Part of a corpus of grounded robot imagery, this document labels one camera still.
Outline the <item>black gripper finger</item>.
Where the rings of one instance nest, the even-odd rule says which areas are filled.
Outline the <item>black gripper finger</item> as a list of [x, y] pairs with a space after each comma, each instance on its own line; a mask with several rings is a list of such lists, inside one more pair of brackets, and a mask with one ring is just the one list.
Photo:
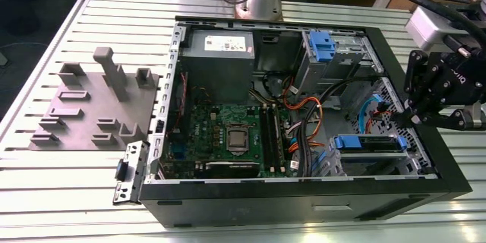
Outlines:
[[475, 121], [469, 110], [457, 109], [449, 116], [435, 111], [425, 111], [419, 108], [412, 109], [412, 113], [419, 117], [421, 124], [452, 130], [473, 130]]
[[412, 121], [415, 116], [421, 117], [428, 111], [431, 98], [429, 88], [436, 72], [428, 68], [429, 55], [415, 50], [408, 61], [404, 90], [408, 94], [407, 107], [404, 112], [392, 115], [393, 121]]

